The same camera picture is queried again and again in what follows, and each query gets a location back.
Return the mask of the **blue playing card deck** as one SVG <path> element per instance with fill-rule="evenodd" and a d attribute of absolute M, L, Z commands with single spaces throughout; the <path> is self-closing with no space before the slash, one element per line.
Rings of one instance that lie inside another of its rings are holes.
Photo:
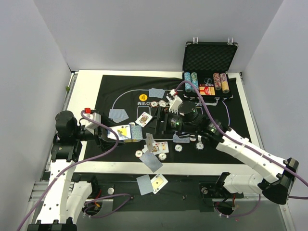
<path fill-rule="evenodd" d="M 114 131 L 120 141 L 123 142 L 139 142 L 143 139 L 142 127 L 140 125 L 128 124 L 110 127 Z"/>

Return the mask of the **yellow dealer button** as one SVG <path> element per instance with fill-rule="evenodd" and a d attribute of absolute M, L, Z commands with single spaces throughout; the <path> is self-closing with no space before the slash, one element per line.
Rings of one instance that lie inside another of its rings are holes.
<path fill-rule="evenodd" d="M 145 101 L 148 100 L 148 96 L 147 96 L 146 94 L 141 94 L 141 95 L 139 96 L 139 100 L 140 100 L 141 102 L 145 102 Z"/>

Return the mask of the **blue white chip stack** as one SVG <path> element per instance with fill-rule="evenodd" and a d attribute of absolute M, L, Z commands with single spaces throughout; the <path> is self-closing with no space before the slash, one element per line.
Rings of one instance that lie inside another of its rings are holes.
<path fill-rule="evenodd" d="M 176 152 L 181 152 L 183 150 L 183 147 L 180 144 L 176 144 L 174 149 Z"/>

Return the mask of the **grey white chip stack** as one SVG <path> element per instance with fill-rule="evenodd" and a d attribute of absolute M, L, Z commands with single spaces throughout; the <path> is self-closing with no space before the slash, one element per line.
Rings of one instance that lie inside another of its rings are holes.
<path fill-rule="evenodd" d="M 167 154 L 166 154 L 166 153 L 160 153 L 160 154 L 158 155 L 158 159 L 159 159 L 160 161 L 164 161 L 164 160 L 166 160 L 166 158 L 167 158 Z"/>

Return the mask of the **red white chip stack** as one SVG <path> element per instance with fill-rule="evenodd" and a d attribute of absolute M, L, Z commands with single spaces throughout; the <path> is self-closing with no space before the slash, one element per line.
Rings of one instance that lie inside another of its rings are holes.
<path fill-rule="evenodd" d="M 137 150 L 137 151 L 135 152 L 135 156 L 136 156 L 137 158 L 140 158 L 142 155 L 143 155 L 143 151 L 141 151 L 141 150 Z"/>

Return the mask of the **ace of spades card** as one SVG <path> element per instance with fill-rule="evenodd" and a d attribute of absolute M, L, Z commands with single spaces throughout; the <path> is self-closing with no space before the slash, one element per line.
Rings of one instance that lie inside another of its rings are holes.
<path fill-rule="evenodd" d="M 157 194 L 167 183 L 168 183 L 168 180 L 162 174 L 155 175 L 151 179 L 153 193 Z"/>

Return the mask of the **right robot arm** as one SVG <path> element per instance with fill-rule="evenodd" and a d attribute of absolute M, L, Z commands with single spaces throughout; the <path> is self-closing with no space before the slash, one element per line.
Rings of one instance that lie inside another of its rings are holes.
<path fill-rule="evenodd" d="M 235 193 L 257 193 L 276 204 L 286 204 L 295 182 L 294 174 L 299 166 L 297 160 L 273 156 L 218 120 L 212 123 L 208 116 L 198 113 L 192 102 L 182 102 L 177 112 L 170 110 L 166 103 L 159 103 L 154 116 L 156 133 L 175 132 L 195 141 L 198 151 L 210 146 L 256 171 L 250 175 L 223 172 L 215 184 L 217 195 L 225 197 Z"/>

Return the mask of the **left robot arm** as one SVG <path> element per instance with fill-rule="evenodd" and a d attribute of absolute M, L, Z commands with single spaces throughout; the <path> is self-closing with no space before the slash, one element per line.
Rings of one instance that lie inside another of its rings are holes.
<path fill-rule="evenodd" d="M 96 141 L 103 153 L 108 154 L 121 143 L 142 139 L 139 124 L 107 127 L 101 124 L 101 115 L 89 108 L 82 111 L 82 118 L 86 120 L 84 125 L 67 110 L 55 117 L 57 133 L 51 149 L 49 184 L 39 198 L 43 206 L 35 223 L 28 225 L 29 231 L 77 230 L 77 219 L 85 201 L 99 192 L 95 176 L 81 177 L 70 188 L 83 141 Z"/>

